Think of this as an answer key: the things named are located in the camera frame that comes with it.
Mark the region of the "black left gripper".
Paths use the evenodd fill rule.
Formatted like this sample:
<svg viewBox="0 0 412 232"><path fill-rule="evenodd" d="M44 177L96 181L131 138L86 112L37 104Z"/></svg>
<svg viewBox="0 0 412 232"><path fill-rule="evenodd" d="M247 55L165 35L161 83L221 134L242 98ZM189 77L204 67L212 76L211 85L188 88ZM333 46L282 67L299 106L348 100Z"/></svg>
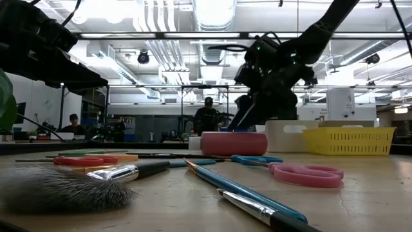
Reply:
<svg viewBox="0 0 412 232"><path fill-rule="evenodd" d="M25 1L1 1L1 68L75 94L106 93L108 81L68 54L77 38Z"/></svg>

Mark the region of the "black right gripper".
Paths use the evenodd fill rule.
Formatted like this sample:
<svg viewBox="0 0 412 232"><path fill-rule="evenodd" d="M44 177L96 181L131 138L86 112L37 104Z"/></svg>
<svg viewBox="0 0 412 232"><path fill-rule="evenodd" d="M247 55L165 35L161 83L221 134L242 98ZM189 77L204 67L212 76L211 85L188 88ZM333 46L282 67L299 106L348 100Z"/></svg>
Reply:
<svg viewBox="0 0 412 232"><path fill-rule="evenodd" d="M249 88L248 93L264 95L285 94L300 80L306 84L314 82L312 67L291 62L286 66L274 66L272 69L261 67L257 63L247 62L239 68L236 83ZM271 120L297 120L297 108L282 108L276 102L255 101L249 95L242 95L235 100L238 111L228 126L229 131L247 130L255 125L265 125Z"/></svg>

